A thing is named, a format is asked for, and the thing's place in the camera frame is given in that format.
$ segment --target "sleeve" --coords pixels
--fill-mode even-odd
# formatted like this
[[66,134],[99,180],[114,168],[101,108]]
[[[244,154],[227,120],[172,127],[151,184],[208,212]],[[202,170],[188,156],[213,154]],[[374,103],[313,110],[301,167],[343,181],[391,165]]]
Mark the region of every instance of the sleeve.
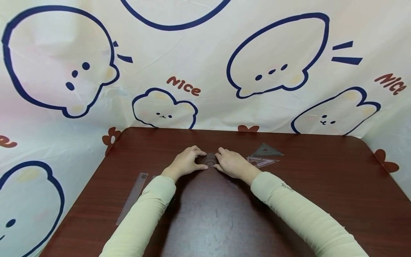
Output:
[[100,257],[140,257],[175,193],[171,178],[155,177],[104,245]]
[[251,191],[320,257],[363,257],[367,253],[336,220],[280,178],[261,172]]

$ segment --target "triangle ruler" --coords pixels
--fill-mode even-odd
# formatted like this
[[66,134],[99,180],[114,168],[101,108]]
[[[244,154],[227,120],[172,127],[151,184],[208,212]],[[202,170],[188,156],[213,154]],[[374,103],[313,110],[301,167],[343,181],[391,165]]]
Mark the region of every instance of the triangle ruler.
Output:
[[257,151],[255,151],[255,153],[252,154],[252,156],[271,156],[271,155],[282,156],[283,154],[265,143],[263,143],[257,149]]
[[261,157],[254,157],[254,156],[247,156],[247,161],[254,165],[256,168],[262,168],[264,166],[270,165],[272,163],[279,162],[280,160],[272,160],[272,159],[267,159],[267,158],[261,158]]

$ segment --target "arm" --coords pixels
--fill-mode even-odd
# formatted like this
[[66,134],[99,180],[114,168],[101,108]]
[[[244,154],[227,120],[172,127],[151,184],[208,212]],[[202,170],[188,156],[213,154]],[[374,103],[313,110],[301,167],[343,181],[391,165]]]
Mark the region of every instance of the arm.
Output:
[[207,169],[195,164],[198,155],[207,155],[197,146],[185,149],[161,176],[155,177],[104,245],[100,257],[141,257],[158,221],[175,193],[175,183],[183,175]]
[[250,185],[253,194],[301,236],[317,256],[368,256],[344,227],[280,178],[261,172],[227,149],[219,148],[216,157],[220,165],[215,168]]

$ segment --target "right hand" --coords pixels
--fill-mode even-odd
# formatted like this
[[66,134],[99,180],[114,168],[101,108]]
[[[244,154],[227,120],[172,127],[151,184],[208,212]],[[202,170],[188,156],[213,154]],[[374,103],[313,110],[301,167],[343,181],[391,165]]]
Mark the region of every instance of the right hand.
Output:
[[219,162],[219,164],[214,165],[216,169],[232,178],[239,178],[250,186],[255,177],[261,172],[239,153],[228,149],[218,148],[218,153],[215,156]]

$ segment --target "tabletop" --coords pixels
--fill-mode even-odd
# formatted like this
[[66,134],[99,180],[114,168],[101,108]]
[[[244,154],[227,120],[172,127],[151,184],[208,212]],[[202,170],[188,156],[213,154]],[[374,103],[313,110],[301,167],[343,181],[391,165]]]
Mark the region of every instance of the tabletop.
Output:
[[[159,175],[186,147],[222,146],[251,155],[262,143],[284,156],[262,167],[335,218],[369,256],[408,256],[411,203],[360,139],[343,136],[175,130],[123,131],[41,257],[98,256],[141,172]],[[214,168],[177,182],[145,255],[168,257],[313,256],[313,252],[241,181]]]

